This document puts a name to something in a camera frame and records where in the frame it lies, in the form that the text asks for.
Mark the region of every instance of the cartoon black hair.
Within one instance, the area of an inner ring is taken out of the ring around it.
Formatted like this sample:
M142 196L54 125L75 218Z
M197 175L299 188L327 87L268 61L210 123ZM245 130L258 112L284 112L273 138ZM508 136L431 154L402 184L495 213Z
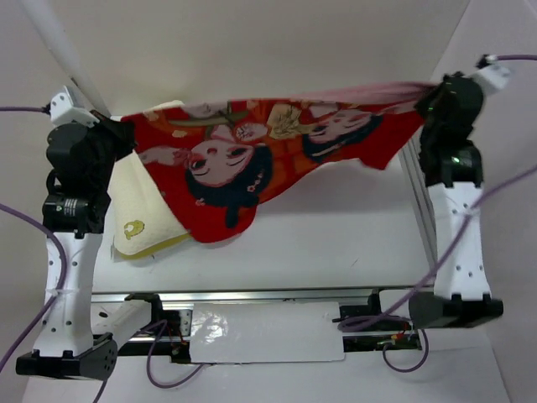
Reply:
M269 185L273 174L272 152L265 145L258 145L244 170L224 186L211 187L198 182L192 173L185 174L186 185L192 196L215 207L227 207L226 227L238 224L238 211L241 207L255 207L259 204L258 195Z
M382 121L382 115L372 115L371 119L366 125L356 129L353 132L343 134L337 139L328 141L326 143L314 143L313 141L311 141L309 134L304 134L302 136L302 149L304 150L304 154L306 157L308 157L310 160L317 164L321 164L326 158L334 154L341 147L344 147L349 144L361 143L369 136L369 134L373 132L373 130L380 126L380 123L382 123ZM321 131L325 127L326 126L324 125L317 126L313 129L313 132Z

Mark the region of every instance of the cartoon eye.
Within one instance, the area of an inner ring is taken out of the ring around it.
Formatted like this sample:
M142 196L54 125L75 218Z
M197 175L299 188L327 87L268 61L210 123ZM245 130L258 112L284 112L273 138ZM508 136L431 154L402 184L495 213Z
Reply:
M190 169L191 170L199 170L203 168L206 164L207 160L196 160L190 162Z
M244 153L246 153L246 149L244 149L243 147L237 147L235 149L231 149L227 156L238 157L239 155L243 155Z

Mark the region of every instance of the cartoon girl face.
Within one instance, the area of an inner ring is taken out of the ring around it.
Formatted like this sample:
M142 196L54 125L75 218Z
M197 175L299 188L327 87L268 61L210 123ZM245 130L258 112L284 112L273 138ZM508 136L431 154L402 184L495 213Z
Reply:
M202 185L224 186L240 174L253 155L253 146L212 139L192 149L188 169Z
M181 108L193 118L210 118L218 113L225 113L227 111L227 102L202 103L201 105L183 106Z
M310 141L316 144L328 143L338 137L354 132L371 120L372 114L357 109L347 109L322 120L310 133Z

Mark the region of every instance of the red cloth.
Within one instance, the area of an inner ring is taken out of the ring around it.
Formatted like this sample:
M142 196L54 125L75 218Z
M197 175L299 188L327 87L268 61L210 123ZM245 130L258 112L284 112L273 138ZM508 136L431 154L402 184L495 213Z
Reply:
M231 101L126 116L140 159L191 236L222 241L326 162L383 170L423 123L410 103Z

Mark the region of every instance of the cartoon girl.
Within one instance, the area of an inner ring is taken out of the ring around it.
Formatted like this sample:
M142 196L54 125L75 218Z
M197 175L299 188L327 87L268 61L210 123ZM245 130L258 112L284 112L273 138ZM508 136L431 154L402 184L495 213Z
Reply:
M406 102L387 107L378 113L364 112L359 109L341 109L321 120L310 133L302 136L304 154L317 164L321 164L340 148L361 143L380 126L385 113L409 112L414 103ZM314 116L322 113L316 110L311 110L311 112Z
M250 138L266 129L249 126ZM226 227L238 223L241 207L255 207L273 174L273 157L265 144L240 144L226 125L216 126L208 140L193 149L153 147L140 155L146 164L183 165L189 192L198 206L225 207Z

